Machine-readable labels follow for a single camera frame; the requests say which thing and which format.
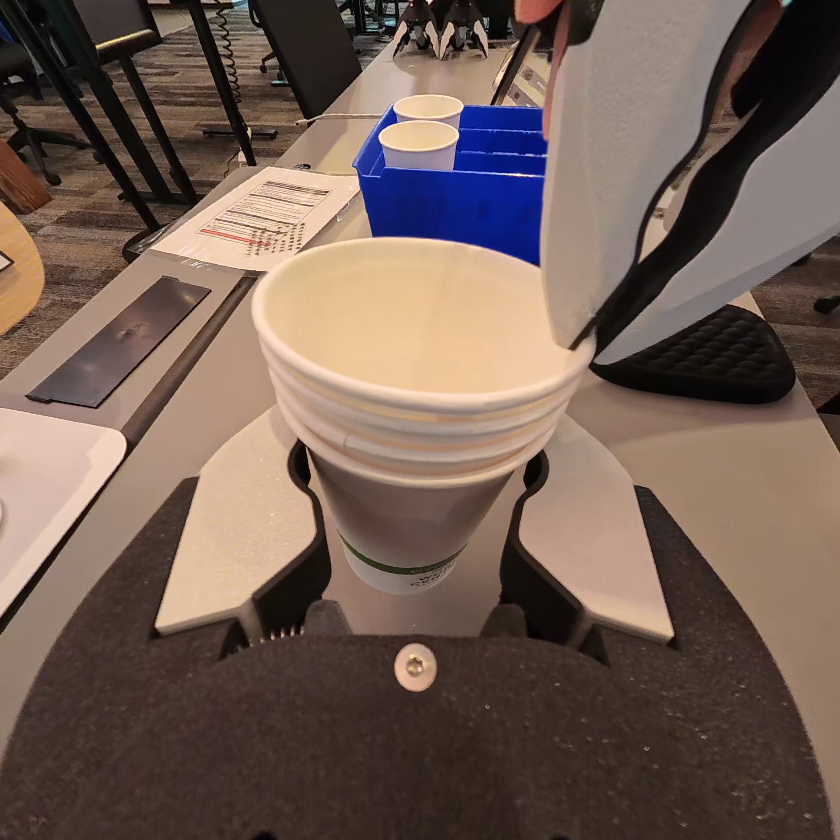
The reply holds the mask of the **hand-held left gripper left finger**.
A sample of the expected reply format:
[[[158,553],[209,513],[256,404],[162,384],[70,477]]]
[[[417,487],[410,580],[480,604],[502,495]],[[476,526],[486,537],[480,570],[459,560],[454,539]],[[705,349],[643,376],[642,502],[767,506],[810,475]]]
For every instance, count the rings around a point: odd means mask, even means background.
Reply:
[[[330,583],[308,451],[277,406],[202,468],[155,630],[235,620],[250,644],[294,634]]]

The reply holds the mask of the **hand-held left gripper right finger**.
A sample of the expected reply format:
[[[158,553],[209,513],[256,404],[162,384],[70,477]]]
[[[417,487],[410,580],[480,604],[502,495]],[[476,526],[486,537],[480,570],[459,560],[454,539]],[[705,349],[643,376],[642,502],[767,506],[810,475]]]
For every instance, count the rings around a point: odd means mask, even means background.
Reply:
[[[506,539],[506,597],[531,630],[573,648],[593,627],[669,643],[636,487],[616,457],[566,416],[523,484]]]

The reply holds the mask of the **blue plastic bin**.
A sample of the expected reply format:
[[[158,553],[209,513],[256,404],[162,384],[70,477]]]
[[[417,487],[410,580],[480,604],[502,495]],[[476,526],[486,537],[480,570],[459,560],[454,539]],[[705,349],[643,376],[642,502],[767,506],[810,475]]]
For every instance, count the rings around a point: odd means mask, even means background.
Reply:
[[[390,106],[353,161],[371,234],[494,249],[535,266],[547,142],[539,108],[465,106],[453,171],[388,167],[379,141]]]

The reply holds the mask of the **person's right hand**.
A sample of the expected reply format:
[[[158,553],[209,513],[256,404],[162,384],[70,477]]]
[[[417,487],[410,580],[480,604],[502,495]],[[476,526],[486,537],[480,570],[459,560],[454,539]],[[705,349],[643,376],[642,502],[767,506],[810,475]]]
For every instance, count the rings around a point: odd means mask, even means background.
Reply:
[[[557,87],[557,76],[564,62],[564,55],[569,43],[570,11],[563,1],[516,1],[514,16],[517,21],[525,25],[535,25],[559,8],[560,18],[553,39],[553,58],[549,75],[548,95],[543,106],[542,133],[544,139],[550,138],[552,123],[552,105],[554,91]],[[742,35],[734,57],[731,60],[727,76],[721,87],[721,95],[729,92],[735,80],[739,77],[761,45],[769,37],[777,25],[784,10],[783,2],[764,1],[758,3],[758,11],[753,16],[749,26]]]

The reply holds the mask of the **black stand rod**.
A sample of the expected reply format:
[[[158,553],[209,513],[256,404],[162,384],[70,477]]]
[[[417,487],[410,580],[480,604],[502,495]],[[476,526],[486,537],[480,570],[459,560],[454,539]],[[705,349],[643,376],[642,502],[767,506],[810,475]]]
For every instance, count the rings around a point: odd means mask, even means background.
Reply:
[[[522,92],[520,76],[523,70],[530,71],[528,59],[538,44],[540,36],[537,24],[527,25],[522,30],[521,37],[509,49],[493,80],[491,106],[521,106],[526,103],[528,97]]]

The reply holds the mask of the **white black tabletop device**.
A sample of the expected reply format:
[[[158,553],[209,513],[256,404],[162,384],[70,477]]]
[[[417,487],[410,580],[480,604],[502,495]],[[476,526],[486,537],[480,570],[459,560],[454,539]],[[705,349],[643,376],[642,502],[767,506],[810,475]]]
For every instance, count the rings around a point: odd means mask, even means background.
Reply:
[[[466,47],[478,49],[488,57],[489,39],[475,1],[454,1],[443,19],[437,58],[443,61],[449,51],[460,52]]]
[[[437,21],[428,1],[410,1],[396,24],[392,41],[392,57],[398,56],[415,39],[420,50],[431,49],[440,58]]]

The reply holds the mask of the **black quilted mouse pad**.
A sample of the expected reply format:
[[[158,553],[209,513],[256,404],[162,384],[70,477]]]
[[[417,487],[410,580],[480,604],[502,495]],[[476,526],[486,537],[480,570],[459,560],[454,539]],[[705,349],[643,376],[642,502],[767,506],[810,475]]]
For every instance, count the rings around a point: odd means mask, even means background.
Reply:
[[[612,364],[593,362],[590,369],[637,392],[741,405],[776,403],[797,382],[773,328],[732,304],[645,350]]]

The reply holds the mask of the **black flat plate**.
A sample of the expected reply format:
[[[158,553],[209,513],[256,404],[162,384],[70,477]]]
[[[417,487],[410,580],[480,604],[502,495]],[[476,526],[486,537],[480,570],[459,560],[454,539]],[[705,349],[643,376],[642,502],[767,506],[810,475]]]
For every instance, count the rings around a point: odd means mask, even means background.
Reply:
[[[98,408],[210,293],[160,277],[26,397]]]

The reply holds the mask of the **black chair back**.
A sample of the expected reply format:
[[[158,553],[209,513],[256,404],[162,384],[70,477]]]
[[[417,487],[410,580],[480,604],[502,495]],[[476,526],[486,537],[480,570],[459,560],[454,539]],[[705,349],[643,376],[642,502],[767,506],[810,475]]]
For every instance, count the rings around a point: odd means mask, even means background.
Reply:
[[[362,73],[334,1],[253,1],[259,26],[304,119],[317,118]]]

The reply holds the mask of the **laminated instruction sheet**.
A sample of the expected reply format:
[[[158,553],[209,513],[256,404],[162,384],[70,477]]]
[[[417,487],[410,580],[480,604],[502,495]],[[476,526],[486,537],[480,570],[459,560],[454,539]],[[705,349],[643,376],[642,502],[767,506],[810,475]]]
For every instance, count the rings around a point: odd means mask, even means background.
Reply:
[[[265,272],[310,245],[360,191],[357,175],[269,166],[174,228],[151,250]]]

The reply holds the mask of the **instruction board on wood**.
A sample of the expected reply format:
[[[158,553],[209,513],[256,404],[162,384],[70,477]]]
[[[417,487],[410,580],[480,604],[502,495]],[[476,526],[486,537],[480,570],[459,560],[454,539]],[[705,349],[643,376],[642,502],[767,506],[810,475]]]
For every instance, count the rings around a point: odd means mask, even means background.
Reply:
[[[35,242],[18,218],[1,204],[1,335],[38,305],[45,270]]]

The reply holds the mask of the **brown wooden cabinet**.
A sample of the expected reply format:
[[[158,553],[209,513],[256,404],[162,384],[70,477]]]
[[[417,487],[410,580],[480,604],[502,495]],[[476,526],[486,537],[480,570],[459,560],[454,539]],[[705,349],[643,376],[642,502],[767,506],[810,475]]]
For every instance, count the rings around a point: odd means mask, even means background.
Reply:
[[[1,193],[20,214],[31,214],[51,201],[51,195],[1,138]]]

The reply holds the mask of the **black framed display panel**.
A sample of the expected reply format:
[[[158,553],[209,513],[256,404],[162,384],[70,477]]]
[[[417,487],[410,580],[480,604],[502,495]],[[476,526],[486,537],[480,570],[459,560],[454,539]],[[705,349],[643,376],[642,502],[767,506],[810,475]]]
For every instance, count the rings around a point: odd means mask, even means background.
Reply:
[[[162,43],[147,1],[78,2],[77,7],[101,66]]]

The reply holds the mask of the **black office chair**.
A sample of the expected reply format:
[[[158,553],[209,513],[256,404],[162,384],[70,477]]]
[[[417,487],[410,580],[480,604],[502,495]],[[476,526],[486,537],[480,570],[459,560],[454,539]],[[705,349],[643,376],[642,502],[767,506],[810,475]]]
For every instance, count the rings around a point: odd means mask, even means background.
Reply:
[[[20,118],[14,99],[20,95],[43,100],[37,80],[35,65],[25,47],[13,40],[1,40],[1,107],[12,120],[15,131],[6,141],[18,158],[28,161],[23,150],[28,148],[46,182],[52,186],[62,184],[60,176],[46,164],[45,144],[62,145],[79,151],[92,150],[92,145],[74,135],[52,129],[33,128]]]

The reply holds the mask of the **black metal stand frame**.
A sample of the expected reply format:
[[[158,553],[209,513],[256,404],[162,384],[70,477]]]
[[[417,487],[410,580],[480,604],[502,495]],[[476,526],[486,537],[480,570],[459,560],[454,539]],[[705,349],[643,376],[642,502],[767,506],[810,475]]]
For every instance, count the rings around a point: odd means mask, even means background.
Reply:
[[[137,259],[153,242],[161,238],[167,226],[152,212],[150,203],[195,207],[203,199],[166,132],[133,57],[113,61],[119,65],[135,100],[150,126],[168,164],[169,176],[162,174],[140,132],[119,97],[106,66],[98,62],[96,50],[80,16],[78,2],[35,2],[35,12],[28,2],[2,2],[2,20],[19,37],[37,67],[65,103],[70,115],[118,184],[120,197],[140,216],[141,232],[129,239],[122,249],[128,262]],[[87,83],[105,117],[128,152],[132,163],[148,186],[142,192],[120,162],[111,144],[81,101],[71,72],[76,70]]]

